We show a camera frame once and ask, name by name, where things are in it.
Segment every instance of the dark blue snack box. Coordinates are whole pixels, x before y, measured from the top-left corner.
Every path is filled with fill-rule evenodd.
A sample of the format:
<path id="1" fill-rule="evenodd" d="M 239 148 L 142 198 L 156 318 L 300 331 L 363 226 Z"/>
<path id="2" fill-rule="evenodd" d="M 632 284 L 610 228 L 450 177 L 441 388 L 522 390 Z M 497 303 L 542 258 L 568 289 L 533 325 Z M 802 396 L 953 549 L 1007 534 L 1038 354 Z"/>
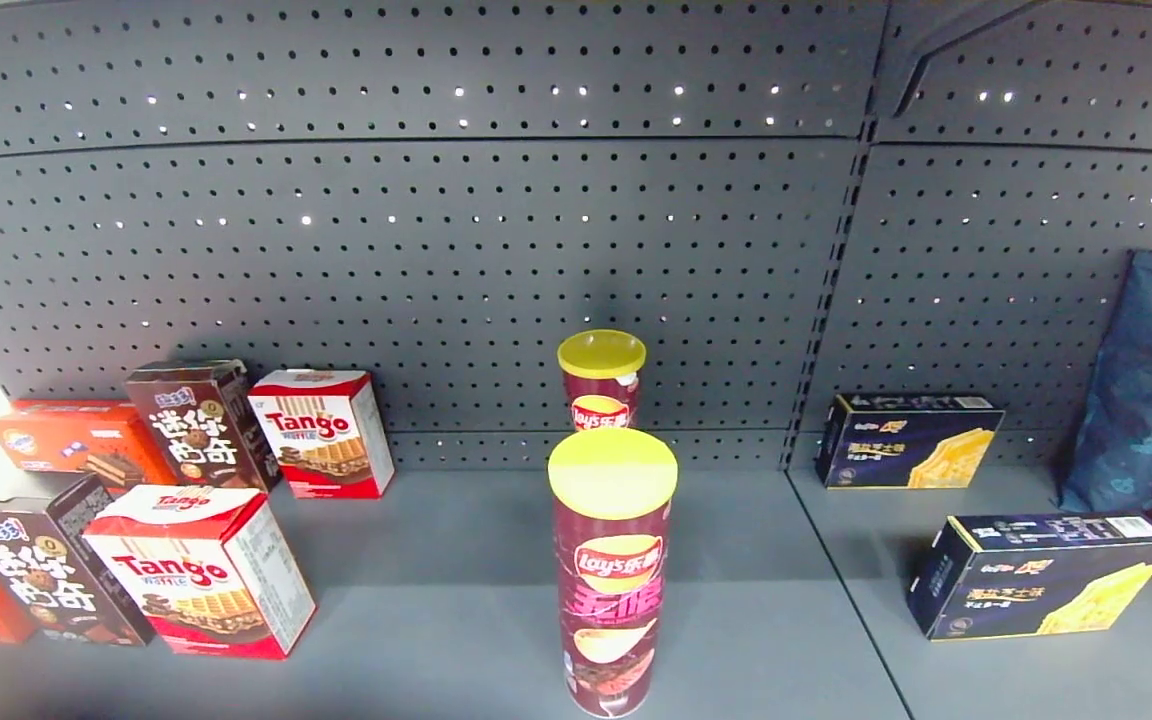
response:
<path id="1" fill-rule="evenodd" d="M 817 472 L 826 487 L 963 488 L 1002 416 L 978 395 L 836 395 Z"/>
<path id="2" fill-rule="evenodd" d="M 1132 514 L 952 516 L 905 599 L 933 641 L 1091 632 L 1152 578 Z"/>

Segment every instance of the barcode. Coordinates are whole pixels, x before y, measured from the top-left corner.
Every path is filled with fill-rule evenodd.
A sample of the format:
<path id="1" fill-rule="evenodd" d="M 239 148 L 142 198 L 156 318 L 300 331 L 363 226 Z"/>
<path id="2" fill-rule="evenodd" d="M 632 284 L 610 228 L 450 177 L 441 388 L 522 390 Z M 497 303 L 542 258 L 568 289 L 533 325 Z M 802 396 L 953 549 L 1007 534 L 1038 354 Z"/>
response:
<path id="1" fill-rule="evenodd" d="M 955 397 L 957 404 L 968 407 L 970 410 L 991 410 L 993 406 L 985 397 Z"/>
<path id="2" fill-rule="evenodd" d="M 1124 538 L 1152 538 L 1152 525 L 1145 518 L 1106 518 Z"/>

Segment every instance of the red chip can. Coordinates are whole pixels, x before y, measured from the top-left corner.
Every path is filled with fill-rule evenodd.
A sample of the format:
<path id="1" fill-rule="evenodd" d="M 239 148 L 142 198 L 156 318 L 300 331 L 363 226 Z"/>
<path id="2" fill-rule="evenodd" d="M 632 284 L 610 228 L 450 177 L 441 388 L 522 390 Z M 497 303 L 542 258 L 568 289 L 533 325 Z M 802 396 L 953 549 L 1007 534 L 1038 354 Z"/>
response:
<path id="1" fill-rule="evenodd" d="M 550 455 L 564 679 L 590 715 L 649 694 L 677 483 L 673 452 L 639 430 L 591 429 Z"/>
<path id="2" fill-rule="evenodd" d="M 639 410 L 639 370 L 649 350 L 621 331 L 573 334 L 558 347 L 563 388 L 577 430 L 631 429 Z"/>

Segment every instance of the blue snack bag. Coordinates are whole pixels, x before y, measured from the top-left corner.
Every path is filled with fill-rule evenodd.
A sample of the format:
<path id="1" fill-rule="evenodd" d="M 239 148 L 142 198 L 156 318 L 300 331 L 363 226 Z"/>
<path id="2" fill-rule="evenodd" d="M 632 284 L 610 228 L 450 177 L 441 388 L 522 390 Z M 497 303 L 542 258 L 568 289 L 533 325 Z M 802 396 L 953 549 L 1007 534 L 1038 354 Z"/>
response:
<path id="1" fill-rule="evenodd" d="M 1152 252 L 1137 252 L 1097 354 L 1061 509 L 1152 510 Z"/>

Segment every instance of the metal shelving unit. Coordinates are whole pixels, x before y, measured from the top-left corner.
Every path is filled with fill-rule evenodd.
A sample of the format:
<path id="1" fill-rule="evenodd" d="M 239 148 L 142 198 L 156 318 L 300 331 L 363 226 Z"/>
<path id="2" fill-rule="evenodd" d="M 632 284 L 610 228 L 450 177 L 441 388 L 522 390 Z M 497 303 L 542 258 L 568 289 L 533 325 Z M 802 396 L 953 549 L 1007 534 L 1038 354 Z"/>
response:
<path id="1" fill-rule="evenodd" d="M 1152 3 L 0 3 L 6 395 L 367 366 L 401 471 L 275 497 L 323 601 L 287 664 L 0 647 L 0 717 L 576 712 L 539 470 L 554 347 L 608 324 L 685 469 L 641 715 L 1152 719 L 1105 682 L 1152 687 L 1152 585 L 1033 642 L 900 601 L 947 511 L 1049 507 L 1138 247 Z M 1009 410 L 977 486 L 805 470 L 833 392 L 935 388 Z"/>

